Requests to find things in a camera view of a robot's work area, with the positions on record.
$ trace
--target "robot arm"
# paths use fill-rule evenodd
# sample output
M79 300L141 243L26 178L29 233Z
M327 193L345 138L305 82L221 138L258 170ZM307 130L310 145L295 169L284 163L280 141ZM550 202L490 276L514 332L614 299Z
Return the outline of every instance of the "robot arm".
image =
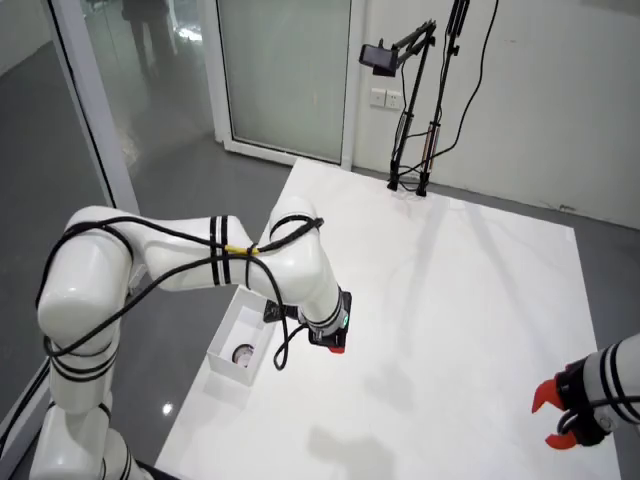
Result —
M640 334L575 363L536 390L532 411L545 402L566 411L546 442L566 450L597 445L625 423L640 425Z
M88 207L76 213L69 226L121 215L126 214L106 207ZM192 262L202 262L162 281L159 286L165 290L240 284L278 300L271 279L257 262L238 261L237 253L211 248L209 242L215 242L236 247L242 253L252 246L236 217L152 222L137 218L167 231L140 223L114 223L111 228L115 232L89 230L70 239L56 253L38 302L40 327L56 345L70 345L121 308L133 257L146 264L152 279ZM315 218L313 207L303 199L280 202L269 221L271 242L283 239L305 221ZM201 243L168 231L196 237ZM212 255L221 259L208 262ZM299 307L299 319L309 325L316 337L325 337L341 325L342 319L338 319L341 291L316 229L257 257L273 275L282 301ZM113 325L95 335L79 346L76 353L91 354L104 348L115 328Z
M344 349L350 295L334 278L320 224L307 201L285 199L271 213L269 243L255 247L232 216L151 221L105 207L77 212L47 261L36 302L53 401L30 478L151 478L109 428L120 316L139 301L125 305L134 262L153 279L138 299L156 284L171 291L245 285L276 301L283 320L285 306L298 307L311 343ZM283 331L285 346L286 322Z

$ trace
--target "white box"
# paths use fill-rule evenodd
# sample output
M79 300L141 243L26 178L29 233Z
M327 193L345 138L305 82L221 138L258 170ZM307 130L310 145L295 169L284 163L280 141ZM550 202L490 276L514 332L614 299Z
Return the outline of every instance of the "white box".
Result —
M263 321L266 303L265 298L238 287L207 350L211 370L243 385L253 385L276 325ZM244 343L253 347L246 368L231 360L234 350Z

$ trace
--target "door frame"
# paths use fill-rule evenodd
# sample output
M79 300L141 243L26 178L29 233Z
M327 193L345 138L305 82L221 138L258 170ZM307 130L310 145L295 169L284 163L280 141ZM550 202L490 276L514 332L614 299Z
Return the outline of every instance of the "door frame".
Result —
M51 40L67 82L89 158L108 206L139 214L129 170L117 134L107 94L102 83L93 45L82 12L82 0L41 0ZM134 288L145 272L135 265L129 287ZM4 432L29 385L0 422ZM12 428L0 459L0 478L9 478L37 435L49 404L49 378L45 378Z
M231 110L224 68L218 0L198 0L198 12L202 23L202 41L205 52L205 68L209 85L211 108L215 125L215 137L225 150L243 155L293 165L300 155L275 150L256 144L244 143L233 138ZM349 42L347 51L347 79L345 88L344 119L342 129L342 153L340 167L351 170L355 148L356 120L360 87L358 58L364 41L366 0L351 0L349 16Z

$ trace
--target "white tabletop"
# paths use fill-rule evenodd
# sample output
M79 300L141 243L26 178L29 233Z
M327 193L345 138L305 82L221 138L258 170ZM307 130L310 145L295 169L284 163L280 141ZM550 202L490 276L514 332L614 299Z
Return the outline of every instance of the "white tabletop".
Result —
M299 160L301 195L353 294L346 353L297 338L253 387L209 370L191 386L156 466L182 478L620 478L613 438L558 452L561 412L537 385L596 350L571 228Z

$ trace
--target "black stripe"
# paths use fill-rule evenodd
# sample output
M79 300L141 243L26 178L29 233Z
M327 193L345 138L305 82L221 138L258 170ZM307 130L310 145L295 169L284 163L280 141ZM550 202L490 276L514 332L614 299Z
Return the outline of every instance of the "black stripe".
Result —
M607 400L611 401L613 397L611 396L611 390L609 389L609 381L607 380L607 371L606 371L606 357L607 353L609 353L611 347L608 347L604 352L602 352L602 357L600 357L600 382L602 383L602 389L604 390L604 395L607 397ZM628 423L632 423L631 420L620 410L619 405L611 404L611 408L622 418L624 421Z
M101 403L100 405L98 405L98 408L107 415L107 418L109 420L111 420L111 410L109 410L109 407L107 407L104 403Z
M56 346L56 348L58 350L62 350L62 348L60 347L60 345L56 345L54 343L54 345ZM111 346L111 342L107 343L104 348L101 348L100 350L98 350L96 353L75 353L75 352L69 352L67 355L71 355L72 357L82 357L82 358L91 358L91 357L97 357L98 355L103 354L104 352L106 352L109 347Z
M124 470L122 470L122 475L120 475L120 480L126 480L129 478L129 471L131 470L131 454L129 453L129 447L127 446L127 460L124 464Z
M211 217L209 221L209 241L211 242L211 256L216 256L216 222L218 217ZM211 274L213 275L213 285L220 285L220 279L218 277L218 262L211 262Z
M620 382L620 376L618 375L617 355L618 355L619 346L620 346L620 343L616 343L616 345L611 350L609 366L611 368L611 377L613 379L613 385L616 388L616 393L618 394L618 397L625 398L626 395L624 394L624 388L622 388L622 383ZM635 417L635 421L632 423L640 422L640 413L638 413L638 411L635 408L633 408L633 405L631 405L631 402L624 402L623 405L627 408L627 410L629 410L629 413L631 413L631 415Z
M120 233L118 230L116 230L110 225L103 225L102 230L104 230L105 232L109 232L111 235L116 237L118 240L120 240L124 244L124 246L127 248L127 251L129 252L131 261L133 262L133 247L129 243L129 240L127 240L127 238L122 233Z
M269 238L273 237L273 234L275 233L275 231L278 228L280 228L282 225L289 222L296 222L296 221L304 221L306 223L309 223L313 221L313 218L309 217L308 215L287 215L286 217L283 217L276 222L276 224L273 226L273 228L269 232Z
M342 307L342 290L338 288L338 303L336 304L336 307L333 309L333 312L331 313L331 315L329 315L327 318L325 318L321 322L310 322L309 319L307 319L307 323L309 323L310 325L313 325L316 328L326 327L331 322L333 322L333 320L336 318L336 315L340 311L341 307Z
M67 365L66 363L64 363L62 360L60 360L57 357L54 357L53 359L58 364L59 367L64 368L67 372L77 373L79 375L87 375L89 373L99 372L99 371L103 370L104 368L106 368L107 365L109 364L109 362L111 362L111 360L113 360L113 357L117 353L118 353L118 349L116 348L115 351L104 362L96 365L95 367L89 367L89 368L75 368L75 367L71 367L71 366Z
M220 243L227 245L229 243L227 237L227 215L221 218L220 224ZM229 253L226 250L222 250L222 271L224 273L224 284L231 285L231 274L229 273L229 259L227 258Z
M87 383L87 382L92 382L93 380L97 380L98 378L102 377L105 373L107 373L109 371L109 369L113 366L113 364L116 361L116 356L114 355L113 358L111 359L111 362L109 363L109 365L106 366L106 368L101 371L96 373L95 375L92 375L90 377L82 377L79 375L70 375L68 373L66 373L65 371L63 371L57 364L56 358L53 357L51 359L51 364L53 365L53 368L55 369L56 372L58 372L58 374L66 379L69 380L70 382L75 382L75 383Z

